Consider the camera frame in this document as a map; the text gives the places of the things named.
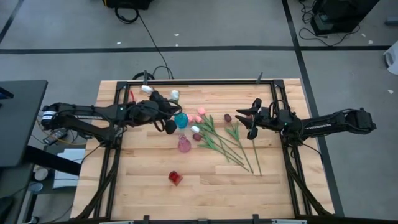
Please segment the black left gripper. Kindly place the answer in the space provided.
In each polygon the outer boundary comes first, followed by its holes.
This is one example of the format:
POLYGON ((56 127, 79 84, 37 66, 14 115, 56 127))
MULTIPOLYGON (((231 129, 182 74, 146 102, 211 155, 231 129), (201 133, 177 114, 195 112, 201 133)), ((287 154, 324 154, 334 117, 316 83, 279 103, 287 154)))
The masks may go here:
POLYGON ((168 100, 158 91, 154 91, 149 100, 127 104, 127 125, 136 127, 153 123, 159 132, 173 134, 177 126, 171 119, 181 112, 182 106, 177 101, 168 100))

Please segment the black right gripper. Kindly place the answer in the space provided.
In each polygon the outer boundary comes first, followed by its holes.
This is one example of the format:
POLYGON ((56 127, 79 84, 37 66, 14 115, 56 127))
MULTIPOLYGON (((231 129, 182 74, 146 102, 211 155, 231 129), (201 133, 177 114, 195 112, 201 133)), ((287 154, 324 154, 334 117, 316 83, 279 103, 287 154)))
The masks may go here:
POLYGON ((261 99, 256 98, 251 108, 236 110, 243 115, 253 115, 253 118, 235 116, 248 129, 248 139, 257 137, 258 127, 284 135, 299 133, 299 119, 286 101, 273 101, 268 108, 262 107, 261 103, 261 99))

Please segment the pink glass bottle vase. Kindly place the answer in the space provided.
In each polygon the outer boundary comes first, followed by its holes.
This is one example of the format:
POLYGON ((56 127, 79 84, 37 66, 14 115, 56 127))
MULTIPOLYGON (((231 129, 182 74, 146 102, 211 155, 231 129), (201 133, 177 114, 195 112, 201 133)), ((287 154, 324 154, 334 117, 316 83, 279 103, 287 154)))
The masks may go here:
POLYGON ((189 152, 192 148, 190 141, 187 139, 186 135, 180 135, 178 140, 178 149, 180 152, 189 152))

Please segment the blue glass vase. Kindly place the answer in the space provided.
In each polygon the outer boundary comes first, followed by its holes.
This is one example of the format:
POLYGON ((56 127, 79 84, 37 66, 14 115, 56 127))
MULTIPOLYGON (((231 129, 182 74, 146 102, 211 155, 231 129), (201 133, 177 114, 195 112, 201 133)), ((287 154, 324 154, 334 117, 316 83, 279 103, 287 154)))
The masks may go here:
POLYGON ((174 116, 174 122, 180 129, 184 129, 188 125, 188 116, 185 113, 179 113, 174 116))

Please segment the red ribbed glass vase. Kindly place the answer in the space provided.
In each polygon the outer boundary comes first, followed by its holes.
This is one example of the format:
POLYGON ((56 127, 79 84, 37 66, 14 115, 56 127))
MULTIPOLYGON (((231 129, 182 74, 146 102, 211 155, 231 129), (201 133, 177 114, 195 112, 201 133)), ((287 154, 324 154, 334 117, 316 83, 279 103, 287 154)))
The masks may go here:
POLYGON ((169 173, 168 179, 174 184, 174 186, 177 186, 179 183, 181 183, 183 177, 179 173, 172 171, 169 173))

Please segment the white box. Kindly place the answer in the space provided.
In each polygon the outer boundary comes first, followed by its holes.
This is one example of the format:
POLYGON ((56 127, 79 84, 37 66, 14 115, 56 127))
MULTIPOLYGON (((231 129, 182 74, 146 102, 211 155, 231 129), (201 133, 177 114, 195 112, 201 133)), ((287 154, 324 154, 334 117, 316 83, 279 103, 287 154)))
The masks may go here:
MULTIPOLYGON (((58 153, 57 156, 81 164, 83 158, 85 157, 85 150, 77 148, 66 148, 63 152, 58 153)), ((53 189, 76 187, 78 184, 78 180, 78 175, 68 174, 56 170, 54 175, 53 189)))

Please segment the black floor box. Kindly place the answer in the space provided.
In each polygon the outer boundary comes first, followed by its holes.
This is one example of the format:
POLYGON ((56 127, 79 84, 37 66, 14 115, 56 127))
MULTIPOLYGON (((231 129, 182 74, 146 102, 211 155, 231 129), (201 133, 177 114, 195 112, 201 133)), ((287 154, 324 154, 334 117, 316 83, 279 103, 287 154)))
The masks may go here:
POLYGON ((108 8, 124 7, 147 10, 153 0, 102 0, 108 8))

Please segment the black power adapter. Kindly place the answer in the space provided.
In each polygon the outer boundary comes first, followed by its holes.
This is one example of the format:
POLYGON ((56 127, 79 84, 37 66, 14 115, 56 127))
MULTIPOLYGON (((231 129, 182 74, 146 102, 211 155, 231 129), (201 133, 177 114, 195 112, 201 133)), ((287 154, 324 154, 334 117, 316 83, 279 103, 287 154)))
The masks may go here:
POLYGON ((60 139, 63 140, 65 137, 67 137, 67 130, 65 128, 61 129, 56 129, 52 131, 51 133, 47 133, 47 137, 43 139, 43 143, 51 146, 55 143, 57 143, 60 139))

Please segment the black equipment case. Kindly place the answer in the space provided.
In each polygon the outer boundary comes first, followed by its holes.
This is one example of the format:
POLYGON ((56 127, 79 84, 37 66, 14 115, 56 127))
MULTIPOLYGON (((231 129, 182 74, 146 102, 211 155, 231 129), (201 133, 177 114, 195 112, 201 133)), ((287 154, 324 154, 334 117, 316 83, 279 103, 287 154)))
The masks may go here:
POLYGON ((350 33, 380 0, 316 0, 310 25, 316 35, 350 33))

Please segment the white round cup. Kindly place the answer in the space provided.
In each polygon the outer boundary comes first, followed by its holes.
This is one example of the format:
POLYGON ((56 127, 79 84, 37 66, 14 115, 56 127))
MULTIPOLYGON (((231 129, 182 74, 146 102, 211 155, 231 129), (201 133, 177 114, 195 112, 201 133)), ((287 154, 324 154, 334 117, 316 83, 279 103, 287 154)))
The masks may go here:
POLYGON ((48 175, 49 171, 46 168, 40 168, 34 172, 34 179, 40 182, 45 180, 48 177, 48 175))

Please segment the white plastic object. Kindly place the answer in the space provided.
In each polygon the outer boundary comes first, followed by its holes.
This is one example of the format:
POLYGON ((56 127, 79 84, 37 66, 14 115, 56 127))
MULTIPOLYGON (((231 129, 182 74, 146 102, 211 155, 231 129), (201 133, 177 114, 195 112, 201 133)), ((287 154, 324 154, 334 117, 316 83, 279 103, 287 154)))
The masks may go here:
POLYGON ((387 71, 398 76, 398 41, 390 46, 384 53, 384 60, 387 65, 387 71))

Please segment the black desk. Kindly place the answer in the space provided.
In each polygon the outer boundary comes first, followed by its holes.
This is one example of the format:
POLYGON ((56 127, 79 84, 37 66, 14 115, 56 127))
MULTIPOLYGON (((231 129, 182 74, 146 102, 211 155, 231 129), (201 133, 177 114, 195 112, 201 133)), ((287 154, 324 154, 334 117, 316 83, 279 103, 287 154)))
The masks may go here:
POLYGON ((13 94, 0 99, 0 167, 28 160, 29 140, 47 89, 46 80, 1 81, 0 89, 13 94))

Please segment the black aluminium table frame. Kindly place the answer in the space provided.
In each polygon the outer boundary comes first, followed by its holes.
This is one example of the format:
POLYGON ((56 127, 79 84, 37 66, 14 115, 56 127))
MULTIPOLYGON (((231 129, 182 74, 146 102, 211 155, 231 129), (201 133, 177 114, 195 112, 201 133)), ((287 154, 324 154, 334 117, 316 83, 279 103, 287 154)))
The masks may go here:
MULTIPOLYGON (((274 99, 286 101, 302 119, 310 117, 302 85, 298 79, 265 80, 156 80, 152 86, 164 96, 180 92, 179 102, 186 114, 196 115, 204 108, 212 116, 217 132, 237 143, 226 128, 224 115, 234 116, 238 108, 248 108, 256 98, 264 106, 274 99)), ((239 137, 254 171, 246 171, 228 162, 219 152, 198 147, 192 142, 189 152, 180 152, 180 135, 192 138, 185 128, 168 135, 145 125, 128 129, 122 140, 116 182, 104 193, 98 215, 113 220, 197 220, 292 218, 295 214, 314 214, 285 169, 285 160, 277 133, 260 130, 256 144, 262 176, 259 175, 252 141, 239 126, 239 137), (174 186, 169 173, 183 179, 174 186)), ((239 147, 233 149, 243 157, 239 147)))

